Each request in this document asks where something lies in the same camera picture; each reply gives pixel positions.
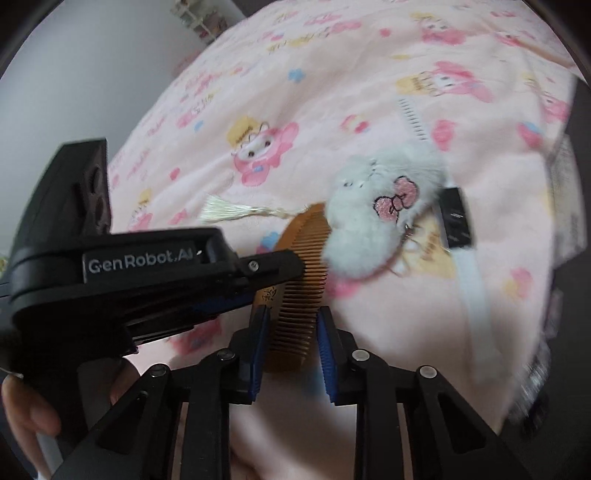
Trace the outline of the person's left hand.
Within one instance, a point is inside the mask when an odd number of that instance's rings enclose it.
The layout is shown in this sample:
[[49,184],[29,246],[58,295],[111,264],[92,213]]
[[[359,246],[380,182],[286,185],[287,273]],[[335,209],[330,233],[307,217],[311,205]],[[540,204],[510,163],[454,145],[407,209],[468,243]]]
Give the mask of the person's left hand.
[[[137,369],[128,360],[123,360],[108,390],[110,404],[115,404],[138,378]],[[6,377],[1,394],[13,433],[22,430],[55,437],[60,432],[61,423],[55,409],[16,376],[9,374]]]

